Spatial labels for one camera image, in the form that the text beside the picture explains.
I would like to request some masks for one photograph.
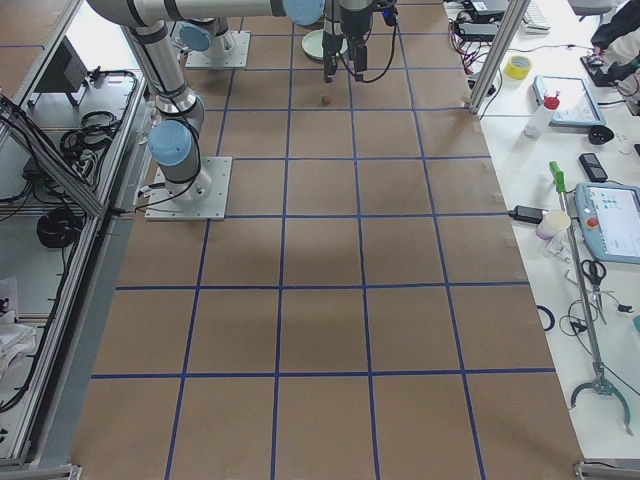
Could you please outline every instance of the white table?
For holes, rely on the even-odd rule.
[[[591,32],[585,32],[578,24],[566,2],[538,0],[538,3],[551,21],[551,33],[532,36],[518,32],[512,47],[526,50],[542,45],[589,45]],[[509,52],[505,61],[515,53]],[[578,155],[585,152],[598,155],[610,179],[640,185],[640,156],[633,149],[634,143],[640,143],[640,118],[631,116],[624,104],[602,107],[607,125],[616,133],[615,139],[603,146],[589,144],[585,132],[564,133],[551,128],[538,141],[521,135],[529,116],[536,109],[531,90],[534,75],[586,77],[579,62],[579,57],[585,53],[585,49],[579,48],[539,49],[524,54],[533,62],[533,69],[525,80],[516,81],[503,75],[500,94],[483,118],[482,128],[509,208],[517,204],[559,208],[548,164],[552,160],[559,163],[565,172],[567,188],[572,189],[576,183],[588,181],[578,163]],[[613,88],[593,87],[592,90],[599,102],[620,99]],[[559,318],[569,304],[579,298],[576,285],[565,278],[571,264],[551,255],[545,243],[536,237],[533,226],[514,222],[513,229],[536,302],[549,307]],[[586,249],[582,253],[582,258],[590,258]],[[634,305],[638,312],[636,315],[640,314],[640,266],[614,263],[606,266],[608,275],[603,282],[603,290],[615,290],[614,295],[622,303]],[[635,315],[619,313],[615,302],[607,297],[603,302],[608,325],[596,322],[603,360],[633,386],[640,387],[640,332],[633,326]],[[579,306],[574,312],[582,313]],[[588,346],[586,334],[582,336]],[[548,332],[547,339],[568,405],[574,388],[595,378],[591,359],[575,338],[564,335],[557,326]],[[636,436],[625,432],[622,408],[617,399],[585,391],[578,397],[576,408],[570,412],[580,447],[587,458],[638,459],[640,397],[608,372],[606,378],[620,389],[628,401],[631,428]]]

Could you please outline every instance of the scissors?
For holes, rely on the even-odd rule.
[[[604,314],[602,312],[602,292],[600,291],[600,284],[602,283],[602,280],[604,280],[604,277],[607,276],[607,269],[597,260],[583,260],[580,263],[580,266],[582,267],[582,274],[587,277],[587,280],[591,283],[593,299],[596,302],[602,321],[606,325],[607,322],[605,321]]]

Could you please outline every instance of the white bottle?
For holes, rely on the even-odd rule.
[[[544,102],[538,107],[538,110],[536,110],[522,131],[527,137],[532,140],[537,140],[540,138],[540,135],[542,135],[542,132],[549,126],[553,114],[556,113],[556,110],[560,106],[558,94],[559,92],[556,92],[555,97],[545,95]]]

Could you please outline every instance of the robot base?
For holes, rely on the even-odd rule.
[[[167,200],[159,205],[149,207],[145,212],[145,218],[150,221],[224,220],[229,196],[231,164],[231,157],[202,157],[202,169],[212,179],[209,194],[202,200],[188,203]],[[154,182],[164,182],[164,175],[159,168]],[[149,203],[163,201],[168,196],[165,189],[153,190]]]
[[[220,70],[229,68],[245,68],[249,56],[249,42],[251,33],[232,32],[235,35],[236,46],[228,57],[211,58],[202,52],[191,52],[186,67],[193,70]]]

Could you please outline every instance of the white plate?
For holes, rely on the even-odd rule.
[[[324,33],[323,29],[314,30],[313,32],[307,33],[302,39],[302,49],[304,53],[306,53],[309,58],[314,60],[322,61],[322,34]],[[345,54],[347,51],[347,41],[343,40],[342,49],[340,50],[341,54]]]

